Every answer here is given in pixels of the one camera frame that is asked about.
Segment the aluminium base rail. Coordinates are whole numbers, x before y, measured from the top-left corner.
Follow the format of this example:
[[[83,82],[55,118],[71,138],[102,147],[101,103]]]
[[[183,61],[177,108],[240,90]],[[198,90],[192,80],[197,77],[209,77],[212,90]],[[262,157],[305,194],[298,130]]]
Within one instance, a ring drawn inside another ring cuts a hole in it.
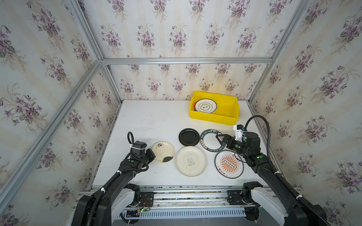
[[[154,203],[142,219],[230,218],[245,217],[244,209],[253,205],[229,205],[228,190],[240,186],[139,186],[139,192],[154,192]],[[276,198],[268,187],[261,192]]]

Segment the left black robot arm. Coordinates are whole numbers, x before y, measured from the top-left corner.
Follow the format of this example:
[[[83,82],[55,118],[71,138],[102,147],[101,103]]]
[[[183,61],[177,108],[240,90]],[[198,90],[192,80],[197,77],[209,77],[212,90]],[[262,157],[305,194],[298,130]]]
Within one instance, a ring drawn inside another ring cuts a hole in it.
[[[111,226],[124,208],[139,202],[139,186],[130,181],[138,173],[147,171],[156,156],[145,142],[135,141],[132,132],[128,132],[127,140],[130,152],[105,185],[92,195],[81,197],[72,226]]]

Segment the white plate orange sunburst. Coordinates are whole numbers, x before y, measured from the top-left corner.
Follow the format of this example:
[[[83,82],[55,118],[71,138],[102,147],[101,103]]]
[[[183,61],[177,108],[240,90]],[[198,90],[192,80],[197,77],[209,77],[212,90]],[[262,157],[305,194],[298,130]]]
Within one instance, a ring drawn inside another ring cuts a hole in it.
[[[243,161],[232,151],[220,151],[215,156],[214,162],[217,171],[226,178],[237,179],[244,172]]]

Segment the white plate green text rim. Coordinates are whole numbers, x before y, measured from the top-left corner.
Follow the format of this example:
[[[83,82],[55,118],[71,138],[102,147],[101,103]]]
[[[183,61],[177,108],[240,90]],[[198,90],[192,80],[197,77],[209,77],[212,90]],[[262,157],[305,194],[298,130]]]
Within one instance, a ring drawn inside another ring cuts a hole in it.
[[[200,135],[200,143],[202,147],[213,153],[224,150],[225,145],[219,143],[217,135],[221,135],[221,132],[213,129],[205,130]]]

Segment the aluminium frame post right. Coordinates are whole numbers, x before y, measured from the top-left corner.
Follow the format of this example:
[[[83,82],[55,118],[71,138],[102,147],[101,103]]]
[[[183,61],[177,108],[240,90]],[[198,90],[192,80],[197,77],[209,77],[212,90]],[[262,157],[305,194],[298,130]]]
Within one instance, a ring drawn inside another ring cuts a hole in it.
[[[262,86],[265,83],[267,76],[273,69],[274,65],[277,63],[277,61],[280,58],[280,56],[282,55],[283,51],[287,48],[287,44],[288,44],[289,40],[293,36],[293,33],[295,32],[295,30],[298,28],[298,25],[302,20],[303,14],[306,12],[310,3],[311,3],[311,1],[302,0],[297,5],[294,13],[292,14],[292,17],[291,17],[289,23],[286,26],[286,29],[284,30],[279,42],[277,43],[274,51],[272,52],[271,62],[268,63],[267,66],[264,68],[256,85],[254,86],[252,92],[250,93],[250,95],[248,97],[248,103],[252,103],[256,99],[256,96],[262,89]]]

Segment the yellow plastic bin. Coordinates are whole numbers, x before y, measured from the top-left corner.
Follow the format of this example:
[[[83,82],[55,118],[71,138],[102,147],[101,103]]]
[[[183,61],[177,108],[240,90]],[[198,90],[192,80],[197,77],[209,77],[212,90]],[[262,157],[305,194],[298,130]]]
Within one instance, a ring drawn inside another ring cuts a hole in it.
[[[190,100],[189,116],[192,119],[235,125],[239,119],[236,97],[194,91]]]

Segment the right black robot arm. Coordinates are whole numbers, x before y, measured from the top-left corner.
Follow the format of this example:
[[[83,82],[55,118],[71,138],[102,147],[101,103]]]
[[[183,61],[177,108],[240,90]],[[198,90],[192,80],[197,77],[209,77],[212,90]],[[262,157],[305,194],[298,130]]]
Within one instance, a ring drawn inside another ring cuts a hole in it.
[[[241,199],[263,207],[281,226],[328,226],[326,211],[320,205],[313,205],[283,177],[275,168],[270,153],[270,126],[261,115],[267,128],[266,154],[261,152],[258,134],[248,131],[247,125],[234,126],[235,135],[216,135],[218,142],[230,151],[244,158],[245,163],[274,192],[276,198],[268,199],[261,192],[262,185],[248,182],[243,185]]]

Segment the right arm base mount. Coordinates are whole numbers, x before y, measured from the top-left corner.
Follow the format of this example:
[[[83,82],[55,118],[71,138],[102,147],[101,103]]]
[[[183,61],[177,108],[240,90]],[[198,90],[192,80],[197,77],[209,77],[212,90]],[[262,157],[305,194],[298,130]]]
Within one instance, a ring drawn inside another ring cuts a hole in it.
[[[252,190],[254,188],[263,187],[257,181],[247,182],[243,184],[241,190],[228,190],[228,199],[227,202],[229,205],[253,205],[253,207],[246,207],[245,211],[245,219],[249,222],[256,222],[260,217],[260,205],[255,202],[252,198]]]

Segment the aluminium frame post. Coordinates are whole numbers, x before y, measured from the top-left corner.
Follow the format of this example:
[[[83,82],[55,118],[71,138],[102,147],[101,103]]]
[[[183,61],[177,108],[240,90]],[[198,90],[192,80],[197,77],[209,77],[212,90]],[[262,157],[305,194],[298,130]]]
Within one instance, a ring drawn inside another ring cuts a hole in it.
[[[1,1],[1,214],[91,186],[120,102],[84,22],[84,1]]]
[[[267,76],[273,69],[274,65],[277,63],[277,61],[280,58],[280,56],[282,55],[283,51],[287,48],[287,44],[288,44],[289,40],[293,36],[293,33],[295,32],[295,30],[298,28],[298,25],[302,20],[303,14],[306,12],[310,3],[311,3],[311,1],[302,0],[297,5],[294,13],[292,14],[292,17],[291,17],[289,23],[286,26],[286,29],[284,30],[279,42],[277,43],[274,51],[272,52],[271,62],[268,63],[267,66],[264,68],[256,85],[254,86],[252,92],[250,93],[250,95],[248,97],[248,103],[252,103],[256,99],[256,96],[262,89],[262,86],[265,83]]]

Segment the cream plate bear drawing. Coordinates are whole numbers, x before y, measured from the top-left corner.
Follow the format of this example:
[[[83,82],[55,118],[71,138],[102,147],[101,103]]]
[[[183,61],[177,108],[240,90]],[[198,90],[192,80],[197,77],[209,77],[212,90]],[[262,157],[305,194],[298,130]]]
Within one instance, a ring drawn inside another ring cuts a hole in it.
[[[175,166],[184,176],[197,177],[205,171],[207,167],[207,157],[205,153],[197,147],[184,147],[180,149],[175,156]]]

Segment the cream plate black ink pattern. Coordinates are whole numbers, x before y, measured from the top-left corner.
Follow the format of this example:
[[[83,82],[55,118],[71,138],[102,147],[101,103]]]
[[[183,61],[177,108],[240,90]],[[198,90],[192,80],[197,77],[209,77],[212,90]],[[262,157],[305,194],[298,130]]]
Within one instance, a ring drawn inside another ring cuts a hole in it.
[[[174,146],[166,141],[160,141],[154,144],[152,151],[155,154],[155,160],[161,163],[169,162],[175,156]]]

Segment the black round plate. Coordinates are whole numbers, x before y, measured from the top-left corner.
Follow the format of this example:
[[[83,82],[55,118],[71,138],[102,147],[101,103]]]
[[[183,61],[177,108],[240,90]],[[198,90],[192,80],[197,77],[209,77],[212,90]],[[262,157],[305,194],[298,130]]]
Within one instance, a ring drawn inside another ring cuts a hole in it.
[[[183,129],[180,133],[179,133],[179,141],[183,146],[195,146],[199,143],[200,141],[200,135],[199,133],[192,128],[186,128]]]

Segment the aluminium frame back crossbar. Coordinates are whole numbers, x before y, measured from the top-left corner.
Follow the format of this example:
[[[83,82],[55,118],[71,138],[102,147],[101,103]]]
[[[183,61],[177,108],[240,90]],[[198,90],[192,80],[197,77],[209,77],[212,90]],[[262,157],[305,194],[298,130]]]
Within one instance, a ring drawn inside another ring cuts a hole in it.
[[[269,64],[271,57],[105,58],[104,65]]]

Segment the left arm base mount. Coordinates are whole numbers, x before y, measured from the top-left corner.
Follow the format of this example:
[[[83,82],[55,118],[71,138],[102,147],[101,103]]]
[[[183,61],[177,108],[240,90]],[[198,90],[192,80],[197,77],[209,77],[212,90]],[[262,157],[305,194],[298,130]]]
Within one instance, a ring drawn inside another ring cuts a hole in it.
[[[135,225],[143,215],[150,211],[154,203],[154,192],[141,192],[137,194],[133,203],[131,203],[128,208],[120,214],[122,221],[126,225]]]

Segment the aluminium frame post left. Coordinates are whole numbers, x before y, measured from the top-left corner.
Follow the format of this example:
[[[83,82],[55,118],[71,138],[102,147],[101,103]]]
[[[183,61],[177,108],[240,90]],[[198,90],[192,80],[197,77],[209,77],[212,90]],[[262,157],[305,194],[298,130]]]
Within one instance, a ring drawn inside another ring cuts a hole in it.
[[[1,214],[91,186],[120,102],[84,22],[84,1],[1,1]]]

